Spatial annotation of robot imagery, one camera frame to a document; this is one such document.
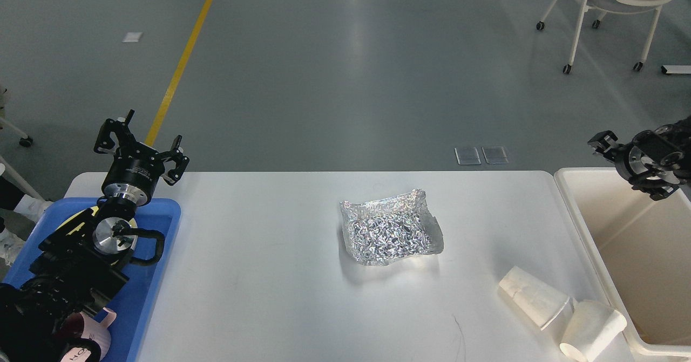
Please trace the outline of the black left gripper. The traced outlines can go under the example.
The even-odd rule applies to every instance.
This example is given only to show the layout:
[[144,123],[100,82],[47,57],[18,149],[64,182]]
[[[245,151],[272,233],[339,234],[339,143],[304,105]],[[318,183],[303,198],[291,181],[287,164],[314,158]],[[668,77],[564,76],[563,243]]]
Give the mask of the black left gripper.
[[97,134],[93,151],[113,155],[113,163],[102,183],[106,197],[123,197],[143,206],[148,204],[161,177],[173,186],[187,169],[189,158],[182,150],[182,135],[177,135],[170,149],[156,152],[151,159],[140,157],[140,146],[129,124],[135,114],[130,110],[123,119],[106,119]]

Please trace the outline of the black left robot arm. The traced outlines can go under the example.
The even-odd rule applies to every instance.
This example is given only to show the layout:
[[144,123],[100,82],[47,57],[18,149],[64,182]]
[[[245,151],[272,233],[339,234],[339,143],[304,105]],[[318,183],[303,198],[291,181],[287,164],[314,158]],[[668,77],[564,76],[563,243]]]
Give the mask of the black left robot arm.
[[160,179],[175,185],[189,158],[181,135],[163,152],[138,141],[128,127],[134,114],[106,119],[94,142],[95,153],[113,155],[102,196],[38,244],[32,278],[19,288],[2,283],[2,360],[60,361],[74,351],[101,360],[106,350],[96,340],[60,331],[71,315],[106,308],[128,282],[126,266],[163,259],[165,234],[137,226],[136,211],[153,199]]

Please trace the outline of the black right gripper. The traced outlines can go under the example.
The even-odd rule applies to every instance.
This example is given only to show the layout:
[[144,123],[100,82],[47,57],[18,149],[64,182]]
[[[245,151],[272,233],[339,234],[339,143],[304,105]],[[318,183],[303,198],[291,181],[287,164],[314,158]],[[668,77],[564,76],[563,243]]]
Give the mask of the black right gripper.
[[587,145],[594,154],[611,163],[615,162],[617,172],[631,183],[635,190],[647,193],[654,201],[667,199],[679,189],[672,171],[663,170],[632,142],[621,147],[618,141],[619,138],[613,131],[602,131],[592,136]]

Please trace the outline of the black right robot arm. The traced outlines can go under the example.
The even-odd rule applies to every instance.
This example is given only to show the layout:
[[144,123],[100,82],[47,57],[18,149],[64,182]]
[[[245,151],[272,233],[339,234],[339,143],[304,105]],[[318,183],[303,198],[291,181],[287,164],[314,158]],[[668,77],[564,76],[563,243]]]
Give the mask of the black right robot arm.
[[588,141],[595,154],[614,164],[633,190],[654,201],[667,199],[690,180],[690,118],[645,130],[629,143],[619,143],[612,131]]

